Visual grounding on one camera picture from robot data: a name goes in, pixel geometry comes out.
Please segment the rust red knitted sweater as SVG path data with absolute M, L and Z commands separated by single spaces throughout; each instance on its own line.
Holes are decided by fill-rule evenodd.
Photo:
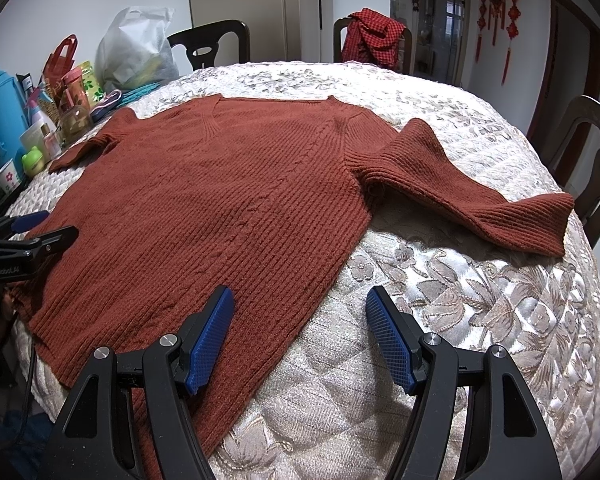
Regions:
M 188 401 L 209 465 L 386 197 L 547 257 L 564 254 L 573 207 L 564 193 L 506 200 L 458 170 L 423 120 L 396 130 L 334 98 L 205 96 L 143 119 L 125 108 L 53 170 L 76 165 L 82 176 L 28 237 L 64 226 L 79 236 L 15 284 L 15 305 L 68 398 L 96 348 L 145 349 L 228 287 L 230 327 Z M 143 390 L 132 407 L 143 479 L 165 479 Z

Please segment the white floral paper cup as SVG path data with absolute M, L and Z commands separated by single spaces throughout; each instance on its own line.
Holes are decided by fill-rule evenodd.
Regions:
M 12 194 L 21 184 L 21 178 L 11 158 L 0 168 L 0 188 L 6 194 Z

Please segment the green frog toy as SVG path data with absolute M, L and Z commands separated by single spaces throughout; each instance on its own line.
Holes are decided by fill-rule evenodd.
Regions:
M 26 176 L 32 179 L 44 170 L 45 157 L 43 152 L 37 146 L 34 146 L 21 156 L 21 163 Z

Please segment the white lotion bottle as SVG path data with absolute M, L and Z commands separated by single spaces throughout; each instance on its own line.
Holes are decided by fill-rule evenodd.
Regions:
M 40 88 L 36 88 L 32 91 L 30 96 L 27 97 L 27 112 L 29 118 L 29 124 L 33 126 L 37 122 L 42 122 L 48 130 L 55 131 L 57 129 L 53 119 L 48 116 L 44 110 L 38 104 L 38 98 L 43 93 Z

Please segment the glass jar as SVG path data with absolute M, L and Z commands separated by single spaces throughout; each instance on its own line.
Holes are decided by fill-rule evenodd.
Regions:
M 90 112 L 82 105 L 75 105 L 60 118 L 59 137 L 64 148 L 72 145 L 93 128 Z

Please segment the pink lidded bottle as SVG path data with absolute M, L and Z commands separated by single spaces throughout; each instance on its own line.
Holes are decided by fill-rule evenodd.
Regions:
M 90 101 L 84 90 L 82 70 L 80 66 L 76 66 L 68 73 L 65 73 L 61 78 L 65 88 L 66 101 L 70 107 L 82 106 L 86 110 L 91 109 Z

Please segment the green snack packet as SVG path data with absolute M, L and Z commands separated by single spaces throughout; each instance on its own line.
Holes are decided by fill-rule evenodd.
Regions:
M 105 91 L 99 83 L 91 61 L 84 61 L 79 65 L 82 73 L 82 86 L 88 104 L 93 108 L 105 97 Z

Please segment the teal knitted cloth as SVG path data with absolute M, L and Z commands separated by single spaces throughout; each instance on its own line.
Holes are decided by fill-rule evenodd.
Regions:
M 121 99 L 117 104 L 117 108 L 121 108 L 136 102 L 143 96 L 148 96 L 149 93 L 157 90 L 160 87 L 160 82 L 148 82 L 148 84 L 141 84 L 139 87 L 131 90 L 123 90 Z

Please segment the red gift bag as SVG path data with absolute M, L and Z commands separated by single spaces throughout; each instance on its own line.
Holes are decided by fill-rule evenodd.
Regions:
M 42 81 L 47 89 L 55 88 L 61 78 L 72 70 L 77 47 L 78 37 L 71 34 L 50 54 L 42 70 Z

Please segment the white plastic bag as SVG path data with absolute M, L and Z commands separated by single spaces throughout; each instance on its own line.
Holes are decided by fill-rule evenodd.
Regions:
M 164 6 L 128 6 L 114 17 L 94 62 L 96 78 L 106 92 L 178 78 L 166 36 L 173 12 Z

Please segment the dark wooden chair left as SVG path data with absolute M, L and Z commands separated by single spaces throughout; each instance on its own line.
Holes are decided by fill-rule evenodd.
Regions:
M 238 63 L 250 62 L 250 31 L 242 21 L 223 20 L 196 26 L 170 35 L 168 41 L 171 47 L 185 48 L 193 70 L 202 70 L 214 66 L 220 40 L 227 34 L 234 34 L 237 38 Z

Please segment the dark wooden chair right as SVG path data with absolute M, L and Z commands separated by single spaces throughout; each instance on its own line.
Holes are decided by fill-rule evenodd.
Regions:
M 556 133 L 559 143 L 545 150 L 545 165 L 576 196 L 576 215 L 600 255 L 600 101 L 576 96 Z

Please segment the red checked cloth on chair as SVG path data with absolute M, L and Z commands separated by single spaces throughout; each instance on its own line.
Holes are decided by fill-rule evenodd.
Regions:
M 374 64 L 387 70 L 399 67 L 399 48 L 406 26 L 375 10 L 364 8 L 348 16 L 343 62 Z

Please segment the dark wooden chair with cloth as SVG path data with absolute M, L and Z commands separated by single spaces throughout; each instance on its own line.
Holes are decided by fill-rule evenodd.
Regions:
M 334 23 L 334 62 L 373 64 L 407 75 L 412 34 L 403 23 L 370 9 L 354 12 Z

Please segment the red Chinese knot decoration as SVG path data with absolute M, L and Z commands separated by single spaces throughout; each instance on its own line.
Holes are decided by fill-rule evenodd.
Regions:
M 498 33 L 504 32 L 508 38 L 508 44 L 501 84 L 505 84 L 508 76 L 510 59 L 512 58 L 512 43 L 519 36 L 517 22 L 521 17 L 521 10 L 518 3 L 519 0 L 479 0 L 475 62 L 478 63 L 480 60 L 482 46 L 484 40 L 486 40 L 486 32 L 491 33 L 493 47 L 498 42 Z

